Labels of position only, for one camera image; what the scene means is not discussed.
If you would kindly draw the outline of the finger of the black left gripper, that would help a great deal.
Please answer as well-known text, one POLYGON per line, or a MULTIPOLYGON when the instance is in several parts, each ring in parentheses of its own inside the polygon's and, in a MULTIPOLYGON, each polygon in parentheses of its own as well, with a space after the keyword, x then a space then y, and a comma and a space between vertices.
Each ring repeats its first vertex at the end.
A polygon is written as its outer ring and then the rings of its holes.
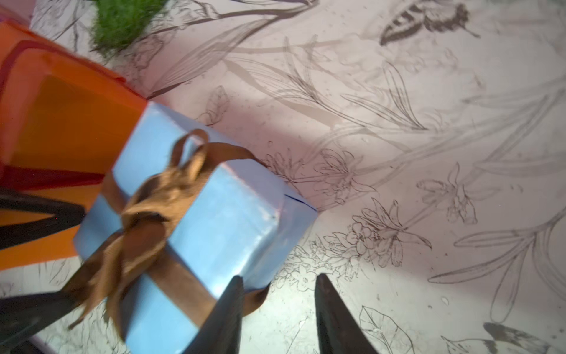
POLYGON ((1 250, 19 246, 81 224, 83 205, 1 189, 1 210, 47 214, 48 218, 1 226, 1 250))
POLYGON ((1 299, 1 353, 69 314, 78 301, 61 291, 1 299))

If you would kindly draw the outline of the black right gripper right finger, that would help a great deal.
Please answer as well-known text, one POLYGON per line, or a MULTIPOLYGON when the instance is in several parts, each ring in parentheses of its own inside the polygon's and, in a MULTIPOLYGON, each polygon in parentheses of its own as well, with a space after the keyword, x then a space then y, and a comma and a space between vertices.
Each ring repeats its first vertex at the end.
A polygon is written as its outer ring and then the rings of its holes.
POLYGON ((318 346, 322 354, 378 354, 326 274, 315 283, 318 346))

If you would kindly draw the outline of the orange gift box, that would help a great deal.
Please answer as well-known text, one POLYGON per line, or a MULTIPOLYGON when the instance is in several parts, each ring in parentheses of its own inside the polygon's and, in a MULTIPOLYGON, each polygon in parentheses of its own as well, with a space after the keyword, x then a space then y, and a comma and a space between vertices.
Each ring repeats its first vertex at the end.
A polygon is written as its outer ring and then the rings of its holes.
POLYGON ((125 79, 12 21, 1 23, 1 268, 75 255, 72 238, 147 100, 125 79))

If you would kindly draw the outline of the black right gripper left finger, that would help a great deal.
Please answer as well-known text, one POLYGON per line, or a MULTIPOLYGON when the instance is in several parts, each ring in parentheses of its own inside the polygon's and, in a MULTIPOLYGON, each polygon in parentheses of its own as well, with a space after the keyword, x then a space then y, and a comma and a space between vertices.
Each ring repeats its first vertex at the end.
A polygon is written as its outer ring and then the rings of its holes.
POLYGON ((184 353, 238 354, 243 303, 243 278, 234 276, 184 353))

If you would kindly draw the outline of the brown satin ribbon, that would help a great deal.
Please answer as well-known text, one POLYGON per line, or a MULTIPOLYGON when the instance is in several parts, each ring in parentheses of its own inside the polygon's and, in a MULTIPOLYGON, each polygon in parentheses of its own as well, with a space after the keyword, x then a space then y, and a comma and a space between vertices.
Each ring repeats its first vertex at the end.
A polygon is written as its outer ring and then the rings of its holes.
POLYGON ((206 186, 216 167, 224 162, 254 159, 244 147, 209 141, 202 129, 178 139, 162 173, 150 177, 126 200, 112 177, 103 182, 103 195, 118 212, 122 230, 113 233, 75 272, 63 293, 76 298, 82 314, 73 329, 102 301, 106 317, 120 336, 120 306, 124 293, 147 274, 168 299, 196 326, 202 327, 216 299, 197 277, 167 250, 172 232, 206 186))

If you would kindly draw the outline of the light blue gift box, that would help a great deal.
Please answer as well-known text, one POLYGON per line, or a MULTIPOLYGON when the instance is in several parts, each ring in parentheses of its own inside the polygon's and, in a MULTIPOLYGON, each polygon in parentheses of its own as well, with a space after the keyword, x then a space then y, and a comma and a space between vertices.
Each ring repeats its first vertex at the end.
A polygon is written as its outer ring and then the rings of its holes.
MULTIPOLYGON (((175 140, 198 128, 199 122, 150 103, 112 170, 126 196, 163 171, 175 140)), ((313 206, 259 163, 224 162, 182 215, 170 245, 214 298, 235 275, 255 291, 274 279, 316 216, 313 206)), ((122 317, 133 353, 180 353, 198 331, 147 275, 127 291, 122 317)))

